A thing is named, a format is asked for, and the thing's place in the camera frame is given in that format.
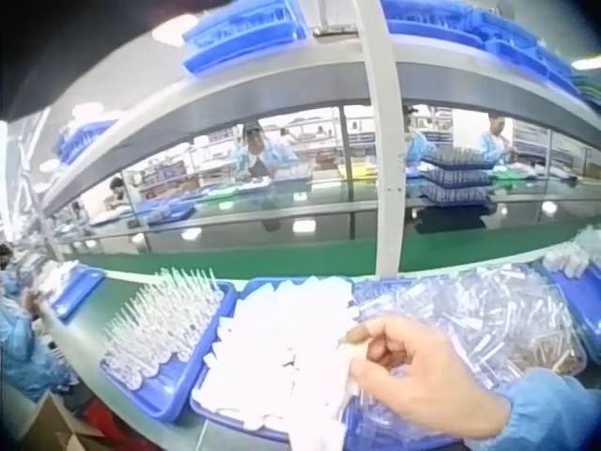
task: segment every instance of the ceiling light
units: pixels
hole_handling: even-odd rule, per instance
[[[572,63],[572,67],[576,70],[601,69],[601,54],[592,58],[577,59]]]
[[[185,241],[194,241],[200,236],[202,232],[203,229],[200,227],[187,228],[186,230],[181,232],[181,238]]]
[[[158,42],[173,45],[174,47],[181,47],[184,45],[184,39],[181,35],[192,30],[197,23],[198,19],[196,16],[193,14],[184,14],[160,24],[150,34]]]
[[[219,204],[219,210],[231,210],[234,207],[234,202],[221,202]]]
[[[91,117],[101,115],[104,112],[104,106],[99,101],[91,101],[89,103],[81,103],[75,105],[71,114],[78,120],[86,120]]]
[[[302,202],[309,198],[309,195],[307,193],[294,193],[293,195],[295,202]]]
[[[551,202],[550,200],[543,202],[543,206],[541,208],[543,213],[549,218],[557,212],[557,204],[555,202]]]
[[[50,187],[50,183],[36,183],[32,188],[35,193],[43,193]]]
[[[144,242],[144,233],[136,233],[131,237],[131,242],[134,244],[142,244]]]
[[[316,220],[315,219],[297,219],[292,224],[292,231],[297,234],[315,233]]]
[[[56,158],[52,158],[50,160],[45,161],[39,166],[39,170],[44,174],[50,174],[54,172],[56,169],[60,167],[60,160]]]

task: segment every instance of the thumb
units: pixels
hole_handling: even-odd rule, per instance
[[[350,362],[350,377],[368,395],[401,414],[408,405],[411,393],[410,382],[404,378],[396,378],[384,367],[362,358],[354,358]]]

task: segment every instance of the metal shelf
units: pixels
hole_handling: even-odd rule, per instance
[[[601,143],[601,119],[584,102],[491,54],[409,36],[394,36],[393,47],[404,101],[494,111],[589,146]],[[132,108],[90,146],[48,190],[44,212],[58,210],[115,172],[198,134],[251,117],[366,103],[363,61],[355,38],[308,41],[168,86]]]

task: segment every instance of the cardboard box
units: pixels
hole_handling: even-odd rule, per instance
[[[106,439],[57,432],[56,437],[65,451],[109,451],[113,449]]]
[[[21,439],[24,451],[101,451],[111,449],[97,429],[75,418],[57,395],[47,393],[39,401],[27,432]]]

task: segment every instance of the hand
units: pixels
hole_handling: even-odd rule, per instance
[[[401,317],[370,319],[345,341],[370,340],[367,360],[354,359],[350,376],[367,394],[404,419],[455,437],[482,440],[501,433],[509,401],[481,389],[447,336]],[[407,365],[407,375],[390,371]]]
[[[21,298],[21,305],[31,315],[39,315],[39,303],[41,299],[39,293],[26,289]]]
[[[242,174],[238,174],[236,176],[236,180],[237,181],[249,181],[251,179],[252,179],[251,175],[249,173],[247,173],[247,172],[244,172]]]

